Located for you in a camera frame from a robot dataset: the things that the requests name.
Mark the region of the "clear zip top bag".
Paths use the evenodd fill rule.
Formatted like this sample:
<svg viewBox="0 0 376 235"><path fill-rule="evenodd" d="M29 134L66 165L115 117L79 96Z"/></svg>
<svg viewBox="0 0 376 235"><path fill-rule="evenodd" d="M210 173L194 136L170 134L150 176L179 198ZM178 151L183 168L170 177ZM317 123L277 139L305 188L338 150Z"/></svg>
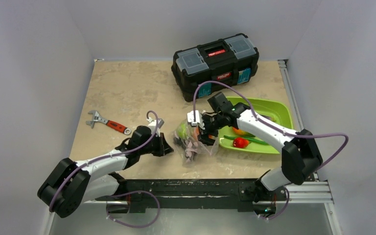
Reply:
<svg viewBox="0 0 376 235"><path fill-rule="evenodd" d="M191 127L185 121L182 121L171 135L184 165L193 164L199 157L214 156L218 151L219 145L214 136L211 136L214 143L206 145L199 141L198 135L198 127Z"/></svg>

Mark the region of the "green orange fake mango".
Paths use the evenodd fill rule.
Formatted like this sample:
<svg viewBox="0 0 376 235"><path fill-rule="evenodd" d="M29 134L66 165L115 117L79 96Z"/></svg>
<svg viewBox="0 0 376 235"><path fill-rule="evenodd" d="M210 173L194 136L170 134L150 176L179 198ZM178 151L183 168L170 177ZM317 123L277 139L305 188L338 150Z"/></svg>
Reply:
<svg viewBox="0 0 376 235"><path fill-rule="evenodd" d="M244 137L254 137L255 135L247 132L247 131L243 131L243 130L240 130L240 129L237 129L235 127L232 127L232 131L238 135L238 136L244 136Z"/></svg>

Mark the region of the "green fake bean pod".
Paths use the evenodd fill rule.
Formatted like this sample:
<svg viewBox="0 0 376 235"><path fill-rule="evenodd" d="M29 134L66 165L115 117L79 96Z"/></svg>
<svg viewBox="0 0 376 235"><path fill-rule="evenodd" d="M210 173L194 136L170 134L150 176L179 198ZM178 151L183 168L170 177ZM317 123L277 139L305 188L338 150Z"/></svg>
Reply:
<svg viewBox="0 0 376 235"><path fill-rule="evenodd" d="M238 138L238 137L231 137L231 136L224 135L224 138L233 141L235 138ZM257 144L261 144L261 145L268 145L268 143L266 143L264 141L261 141L261 140L254 139L254 138L250 138L250 137L242 137L242 138L247 139L250 143L257 143Z"/></svg>

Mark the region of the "orange fake fruit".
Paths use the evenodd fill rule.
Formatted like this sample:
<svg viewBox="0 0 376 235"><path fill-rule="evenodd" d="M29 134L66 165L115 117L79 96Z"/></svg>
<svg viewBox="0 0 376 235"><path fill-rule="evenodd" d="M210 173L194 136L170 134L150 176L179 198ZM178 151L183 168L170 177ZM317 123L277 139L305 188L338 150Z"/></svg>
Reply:
<svg viewBox="0 0 376 235"><path fill-rule="evenodd" d="M209 132L199 128L195 127L193 130L194 137L198 141L215 141L215 136L210 134Z"/></svg>

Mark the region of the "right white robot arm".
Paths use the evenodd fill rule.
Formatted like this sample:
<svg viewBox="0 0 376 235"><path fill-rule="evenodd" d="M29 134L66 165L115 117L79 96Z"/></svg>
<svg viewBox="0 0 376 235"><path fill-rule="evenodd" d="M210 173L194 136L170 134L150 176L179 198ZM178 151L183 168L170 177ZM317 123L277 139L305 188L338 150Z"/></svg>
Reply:
<svg viewBox="0 0 376 235"><path fill-rule="evenodd" d="M267 199L274 191L288 184L301 185L323 163L312 133L283 127L259 115L250 104L232 104L222 92L209 98L212 114L192 110L187 122L199 128L198 139L211 144L224 127L246 131L275 148L281 154L281 166L264 173L255 186L256 195Z"/></svg>

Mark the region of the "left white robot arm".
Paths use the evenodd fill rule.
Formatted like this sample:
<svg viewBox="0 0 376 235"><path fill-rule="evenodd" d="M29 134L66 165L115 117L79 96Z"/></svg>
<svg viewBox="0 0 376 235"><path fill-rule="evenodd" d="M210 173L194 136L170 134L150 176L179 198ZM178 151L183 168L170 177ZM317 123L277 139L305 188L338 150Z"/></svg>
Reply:
<svg viewBox="0 0 376 235"><path fill-rule="evenodd" d="M62 159L40 186L37 196L61 218L90 200L105 196L121 200L126 186L119 171L135 165L142 155L162 157L173 151L158 129L138 126L131 137L104 155L83 161Z"/></svg>

